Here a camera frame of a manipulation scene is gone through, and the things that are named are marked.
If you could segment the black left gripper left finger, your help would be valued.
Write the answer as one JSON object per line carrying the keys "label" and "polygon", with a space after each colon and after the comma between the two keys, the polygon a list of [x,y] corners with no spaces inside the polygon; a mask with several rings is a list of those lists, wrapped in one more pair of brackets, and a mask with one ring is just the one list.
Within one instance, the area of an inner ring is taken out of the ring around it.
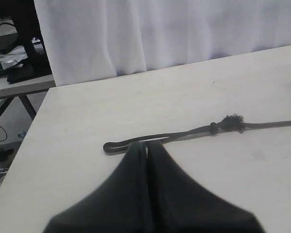
{"label": "black left gripper left finger", "polygon": [[113,173],[93,193],[54,216],[46,233],[149,233],[151,206],[146,148],[133,143]]}

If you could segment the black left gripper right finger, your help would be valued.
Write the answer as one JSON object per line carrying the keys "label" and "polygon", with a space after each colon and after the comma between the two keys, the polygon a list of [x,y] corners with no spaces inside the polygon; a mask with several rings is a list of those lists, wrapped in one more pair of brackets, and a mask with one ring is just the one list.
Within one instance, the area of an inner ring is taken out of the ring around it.
{"label": "black left gripper right finger", "polygon": [[147,145],[152,213],[160,233],[261,233],[249,211],[216,196],[191,178],[159,142]]}

